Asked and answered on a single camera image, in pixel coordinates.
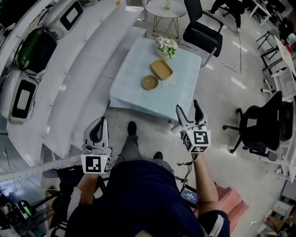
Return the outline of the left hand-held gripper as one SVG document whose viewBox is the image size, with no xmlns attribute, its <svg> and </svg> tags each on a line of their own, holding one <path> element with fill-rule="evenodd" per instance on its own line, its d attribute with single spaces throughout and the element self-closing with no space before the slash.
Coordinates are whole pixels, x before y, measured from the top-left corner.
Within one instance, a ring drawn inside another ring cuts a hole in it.
<svg viewBox="0 0 296 237">
<path fill-rule="evenodd" d="M 85 130 L 81 164 L 85 174 L 106 174 L 111 161 L 109 129 L 106 117 L 93 121 Z"/>
</svg>

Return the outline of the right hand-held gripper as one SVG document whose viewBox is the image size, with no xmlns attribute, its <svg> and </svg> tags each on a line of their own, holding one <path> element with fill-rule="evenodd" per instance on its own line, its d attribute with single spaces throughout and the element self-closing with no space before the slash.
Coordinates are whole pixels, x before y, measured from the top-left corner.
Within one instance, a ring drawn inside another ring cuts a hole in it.
<svg viewBox="0 0 296 237">
<path fill-rule="evenodd" d="M 189 121 L 183 109 L 176 105 L 176 114 L 179 124 L 183 127 L 180 132 L 183 144 L 188 153 L 204 153 L 211 146 L 211 131 L 208 130 L 208 117 L 199 106 L 198 101 L 193 101 L 195 108 L 195 125 L 185 129 L 184 127 L 194 124 L 194 121 Z"/>
</svg>

